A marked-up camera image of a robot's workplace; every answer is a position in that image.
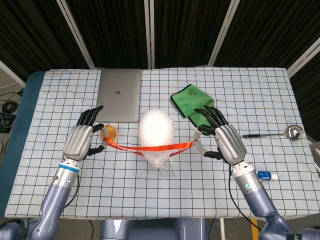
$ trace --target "orange strap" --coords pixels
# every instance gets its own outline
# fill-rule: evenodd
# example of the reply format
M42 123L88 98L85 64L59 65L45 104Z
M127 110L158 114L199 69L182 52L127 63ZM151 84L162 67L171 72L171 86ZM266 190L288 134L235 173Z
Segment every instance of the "orange strap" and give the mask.
M182 149L179 150L177 152L171 153L170 157L180 154L183 151L191 148L194 145L194 141L190 141L190 142L184 142L184 143L177 143L177 144L171 144L171 145L164 145L164 146L138 146L138 147L134 147L134 146L123 146L123 145L119 145L117 144L115 141L113 141L111 138L104 138L104 140L106 140L108 146L113 147L115 149L119 149L119 150L135 150L135 151L130 151L134 154L143 156L143 154L139 151L151 151L151 152L159 152L159 151L167 151L167 150L174 150L174 149Z

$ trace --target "white tablecloth with black grid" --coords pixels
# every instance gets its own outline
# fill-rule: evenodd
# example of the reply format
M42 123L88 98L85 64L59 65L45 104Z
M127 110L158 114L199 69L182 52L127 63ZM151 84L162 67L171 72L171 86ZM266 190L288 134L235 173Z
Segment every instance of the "white tablecloth with black grid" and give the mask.
M43 80L24 146L7 217L37 217L50 186L68 132L81 112L96 106L99 70L50 70ZM281 68L170 68L141 71L140 118L152 108L170 115L174 143L189 142L195 128L170 100L189 84L215 99L215 106L244 134L282 132L302 126L295 96ZM117 142L138 146L139 123L111 123ZM202 145L216 150L212 137ZM100 143L98 133L92 144ZM264 181L279 213L286 218L320 212L320 183L308 141L285 137L243 139L258 171L277 172L279 181ZM172 158L175 178L163 180L142 156L108 147L80 163L79 193L66 218L238 217L228 192L228 168L221 160L202 157L195 148ZM73 187L70 198L75 194ZM247 216L252 215L234 180L231 191Z

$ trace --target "green cloth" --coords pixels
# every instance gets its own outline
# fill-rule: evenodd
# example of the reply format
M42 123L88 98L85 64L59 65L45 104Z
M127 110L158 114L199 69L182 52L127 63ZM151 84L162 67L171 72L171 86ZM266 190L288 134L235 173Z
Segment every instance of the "green cloth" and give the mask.
M171 100L185 118L189 118L195 127L202 124L210 126L207 119L195 112L195 109L204 109L204 106L214 107L215 100L190 84L181 91L171 95Z

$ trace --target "silver laptop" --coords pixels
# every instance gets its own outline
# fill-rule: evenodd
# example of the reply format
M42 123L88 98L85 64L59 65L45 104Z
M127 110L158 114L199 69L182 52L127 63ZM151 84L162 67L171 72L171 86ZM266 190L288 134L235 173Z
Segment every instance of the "silver laptop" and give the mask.
M140 69L101 69L96 106L103 109L97 122L138 122L140 108Z

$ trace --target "black curtain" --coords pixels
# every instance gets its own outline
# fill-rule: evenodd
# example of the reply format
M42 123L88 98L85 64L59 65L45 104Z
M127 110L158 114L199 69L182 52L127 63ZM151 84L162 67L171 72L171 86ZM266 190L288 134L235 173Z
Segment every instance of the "black curtain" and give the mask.
M0 60L23 81L36 71L88 68L56 0L0 1Z
M147 69L144 0L67 0L95 67Z
M155 67L207 65L230 0L155 0Z
M320 141L320 53L290 81L306 133Z
M242 0L214 66L288 68L319 37L319 0Z

